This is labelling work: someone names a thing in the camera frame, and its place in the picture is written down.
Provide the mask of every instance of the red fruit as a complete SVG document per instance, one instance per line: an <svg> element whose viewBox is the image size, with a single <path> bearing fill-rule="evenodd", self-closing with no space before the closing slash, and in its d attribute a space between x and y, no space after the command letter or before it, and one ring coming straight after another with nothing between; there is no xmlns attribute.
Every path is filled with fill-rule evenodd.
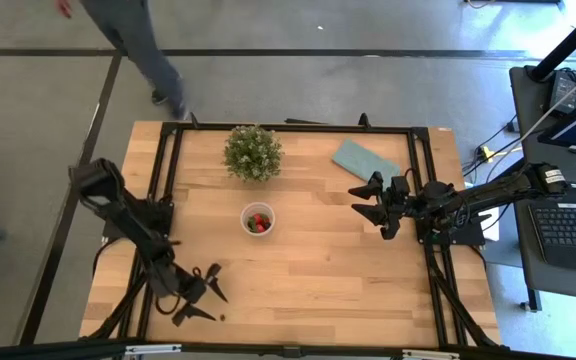
<svg viewBox="0 0 576 360"><path fill-rule="evenodd" d="M264 219L260 214L254 214L252 217L255 218L255 224L259 225L264 223Z"/></svg>

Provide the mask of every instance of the hand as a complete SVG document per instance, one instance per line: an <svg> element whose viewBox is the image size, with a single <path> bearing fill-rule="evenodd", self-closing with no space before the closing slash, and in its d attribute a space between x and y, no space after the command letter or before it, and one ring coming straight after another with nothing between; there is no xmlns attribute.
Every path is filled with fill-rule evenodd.
<svg viewBox="0 0 576 360"><path fill-rule="evenodd" d="M72 8L70 7L70 0L55 0L55 5L57 10L65 18L70 19L72 17Z"/></svg>

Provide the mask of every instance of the wooden table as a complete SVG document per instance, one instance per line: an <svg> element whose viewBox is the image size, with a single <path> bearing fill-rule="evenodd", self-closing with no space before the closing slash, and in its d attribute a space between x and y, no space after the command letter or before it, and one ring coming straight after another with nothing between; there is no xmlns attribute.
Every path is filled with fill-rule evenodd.
<svg viewBox="0 0 576 360"><path fill-rule="evenodd" d="M145 197L160 128L159 122L137 122L133 128L122 173L127 189L137 197ZM228 135L227 131L184 131L170 236L182 241L175 252L176 262L184 268L199 266L205 271L212 262L222 265L219 281L229 303L208 292L198 307L225 318L217 322L193 318L175 327L171 316L153 308L147 339L436 347L428 274L413 221L402 219L397 237L382 240L378 228L350 207L361 200L347 190L364 181L331 160L342 141L350 138L407 169L406 137L276 133L285 152L281 175L265 184L253 184L229 177L222 165ZM430 136L438 179L461 187L452 131L432 128ZM423 154L421 144L418 149ZM277 217L272 233L263 238L246 235L239 223L243 207L254 201L270 204ZM488 336L499 341L481 259L468 247L455 246L451 251L461 300ZM101 256L81 335L94 331L124 295L133 254L132 243L121 241ZM454 343L450 306L443 302L449 339ZM131 334L141 300L136 304ZM161 304L168 308L172 299L163 299Z"/></svg>

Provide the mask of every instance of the concrete floor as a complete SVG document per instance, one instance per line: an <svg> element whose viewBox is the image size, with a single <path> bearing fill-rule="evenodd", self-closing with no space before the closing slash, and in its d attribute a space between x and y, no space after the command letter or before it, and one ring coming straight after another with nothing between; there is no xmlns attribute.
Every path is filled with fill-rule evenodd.
<svg viewBox="0 0 576 360"><path fill-rule="evenodd" d="M52 0L0 0L0 47L107 48L79 5L72 20ZM554 5L459 0L154 0L165 48L383 48L547 52L570 30ZM0 58L0 346L15 342L63 201L66 167L81 149L109 58ZM525 62L419 58L174 57L200 121L281 122L287 117L455 129L463 161L514 114L508 69ZM576 63L568 64L576 68ZM118 164L132 123L168 120L124 59L93 158ZM512 138L491 142L496 149ZM482 172L479 181L485 178ZM38 341L75 339L101 222L78 208ZM489 266L504 344L576 356L576 298L544 294L524 313L520 269ZM216 359L221 355L186 355ZM232 356L233 359L253 358Z"/></svg>

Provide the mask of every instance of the potted plant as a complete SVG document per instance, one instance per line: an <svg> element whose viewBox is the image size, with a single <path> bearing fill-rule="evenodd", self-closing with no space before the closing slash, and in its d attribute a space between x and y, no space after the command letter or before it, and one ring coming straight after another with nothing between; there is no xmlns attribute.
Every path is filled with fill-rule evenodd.
<svg viewBox="0 0 576 360"><path fill-rule="evenodd" d="M243 181L267 181L279 175L281 143L259 125L237 126L226 140L224 164Z"/></svg>

